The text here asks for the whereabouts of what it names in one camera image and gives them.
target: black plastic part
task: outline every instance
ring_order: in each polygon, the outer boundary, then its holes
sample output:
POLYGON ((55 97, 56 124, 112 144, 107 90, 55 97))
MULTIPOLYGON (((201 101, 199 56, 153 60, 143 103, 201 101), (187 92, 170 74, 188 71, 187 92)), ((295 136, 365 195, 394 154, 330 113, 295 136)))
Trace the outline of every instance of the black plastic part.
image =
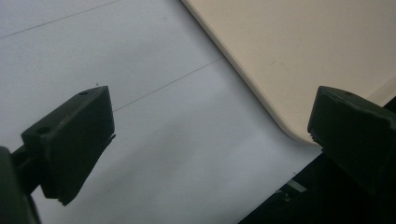
POLYGON ((25 146, 14 151, 11 159, 17 169, 23 191, 26 194, 31 194, 43 181, 43 167, 41 163, 38 159, 28 157, 25 146))
POLYGON ((396 114, 353 93, 319 87, 308 131, 364 190, 396 199, 396 114))
POLYGON ((11 155, 5 147, 0 147, 0 223, 40 223, 35 204, 31 196, 24 193, 11 155))
POLYGON ((108 87, 83 91, 21 135, 26 152, 15 161, 33 160, 45 196, 66 205, 77 196, 113 133, 108 87))

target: screw hole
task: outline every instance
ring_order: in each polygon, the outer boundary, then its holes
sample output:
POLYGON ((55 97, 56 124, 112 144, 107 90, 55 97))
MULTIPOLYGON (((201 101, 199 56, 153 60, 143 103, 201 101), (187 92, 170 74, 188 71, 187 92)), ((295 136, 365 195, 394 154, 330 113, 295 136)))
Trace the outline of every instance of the screw hole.
POLYGON ((44 134, 44 133, 49 133, 50 132, 50 128, 49 127, 42 127, 37 129, 37 131, 35 131, 36 133, 39 134, 44 134))

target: gray line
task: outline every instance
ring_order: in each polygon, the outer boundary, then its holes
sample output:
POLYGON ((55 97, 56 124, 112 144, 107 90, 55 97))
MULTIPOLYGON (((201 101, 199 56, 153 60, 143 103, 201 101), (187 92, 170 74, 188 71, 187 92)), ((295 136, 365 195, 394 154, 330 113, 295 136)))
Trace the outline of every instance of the gray line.
MULTIPOLYGON (((114 4, 114 3, 118 3, 119 1, 122 1, 122 0, 117 0, 117 1, 114 1, 114 2, 111 2, 111 3, 106 3, 106 4, 101 5, 101 6, 99 6, 99 7, 106 7, 106 6, 108 6, 108 5, 111 5, 111 4, 114 4)), ((70 17, 74 17, 74 16, 77 16, 77 15, 79 15, 79 14, 82 14, 82 13, 85 13, 85 12, 88 12, 88 11, 95 10, 95 9, 97 9, 97 8, 99 8, 99 7, 93 7, 93 8, 87 9, 87 10, 85 10, 85 11, 78 12, 78 13, 73 14, 73 15, 69 15, 69 16, 66 16, 66 17, 62 17, 62 18, 57 19, 57 20, 55 20, 55 21, 45 22, 45 23, 43 23, 43 24, 40 24, 40 25, 37 25, 37 26, 34 26, 34 27, 27 28, 27 29, 25 29, 25 30, 21 30, 21 31, 15 32, 15 33, 10 34, 10 35, 3 35, 3 36, 0 36, 0 39, 6 38, 6 37, 9 37, 9 36, 12 36, 12 35, 17 35, 17 34, 20 34, 20 33, 22 33, 22 32, 29 31, 29 30, 35 29, 35 28, 40 27, 40 26, 48 25, 48 24, 53 23, 53 22, 56 22, 56 21, 62 21, 62 20, 64 20, 64 19, 67 19, 67 18, 70 18, 70 17)))
MULTIPOLYGON (((223 59, 223 58, 224 58, 224 57, 221 57, 221 58, 219 58, 219 59, 216 59, 216 60, 215 60, 214 62, 212 62, 212 63, 216 63, 217 61, 219 61, 219 60, 221 60, 221 59, 223 59)), ((198 69, 195 69, 194 71, 189 72, 188 74, 184 75, 183 77, 187 77, 187 76, 191 75, 191 74, 194 73, 194 72, 197 72, 197 71, 199 71, 199 70, 201 70, 201 69, 203 69, 203 68, 205 68, 205 67, 208 67, 208 66, 209 66, 210 64, 212 64, 212 63, 208 63, 208 64, 206 64, 206 65, 204 65, 204 66, 202 66, 202 67, 200 67, 200 68, 198 68, 198 69)), ((155 90, 155 91, 151 91, 151 92, 147 93, 146 95, 137 98, 136 100, 132 101, 131 103, 129 103, 129 104, 127 104, 127 105, 123 105, 122 107, 120 107, 120 108, 118 108, 118 109, 116 109, 116 110, 113 110, 113 113, 115 113, 115 112, 117 112, 117 111, 123 109, 124 107, 126 107, 126 106, 128 106, 128 105, 133 104, 133 103, 136 102, 136 101, 139 101, 139 100, 145 98, 145 97, 148 96, 148 95, 151 95, 152 93, 154 93, 154 92, 156 92, 156 91, 162 90, 163 88, 165 88, 165 87, 167 87, 167 86, 169 86, 169 85, 171 85, 171 84, 173 84, 173 83, 175 83, 175 82, 181 80, 183 77, 180 77, 180 78, 178 78, 178 79, 176 79, 176 80, 174 80, 174 81, 171 81, 171 82, 169 82, 168 84, 166 84, 166 85, 160 87, 159 89, 157 89, 157 90, 155 90)))

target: white surface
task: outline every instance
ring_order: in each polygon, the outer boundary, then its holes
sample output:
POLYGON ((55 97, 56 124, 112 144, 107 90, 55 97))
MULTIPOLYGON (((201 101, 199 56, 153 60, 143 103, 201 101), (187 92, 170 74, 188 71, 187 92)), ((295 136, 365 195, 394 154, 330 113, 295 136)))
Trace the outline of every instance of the white surface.
POLYGON ((117 138, 68 206, 35 191, 45 224, 237 223, 319 154, 279 130, 176 0, 123 0, 0 38, 0 78, 10 149, 75 93, 110 88, 117 138))
POLYGON ((2 0, 0 38, 118 1, 120 0, 2 0))

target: cream-colored surface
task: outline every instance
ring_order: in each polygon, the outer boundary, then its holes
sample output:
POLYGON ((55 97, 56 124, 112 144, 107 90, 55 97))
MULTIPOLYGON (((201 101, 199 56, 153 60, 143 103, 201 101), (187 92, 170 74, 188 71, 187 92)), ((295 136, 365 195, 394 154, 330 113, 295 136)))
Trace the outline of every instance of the cream-colored surface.
POLYGON ((306 126, 319 85, 396 95, 396 1, 183 0, 279 126, 306 126))

